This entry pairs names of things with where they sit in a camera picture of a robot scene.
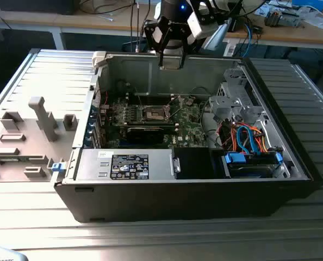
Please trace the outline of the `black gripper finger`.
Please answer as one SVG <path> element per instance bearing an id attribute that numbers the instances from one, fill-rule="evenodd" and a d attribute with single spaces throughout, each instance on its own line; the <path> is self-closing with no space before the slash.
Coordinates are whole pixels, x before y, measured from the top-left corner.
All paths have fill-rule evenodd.
<path id="1" fill-rule="evenodd" d="M 146 22 L 144 32 L 150 50 L 159 55 L 159 67 L 163 67 L 164 50 L 167 46 L 167 19 L 159 18 L 158 21 Z"/>
<path id="2" fill-rule="evenodd" d="M 179 38 L 182 42 L 182 57 L 181 57 L 181 63 L 179 67 L 183 68 L 186 56 L 188 55 L 188 51 L 189 51 L 188 37 L 191 34 L 191 31 L 187 26 L 178 26 L 178 30 L 179 30 Z"/>

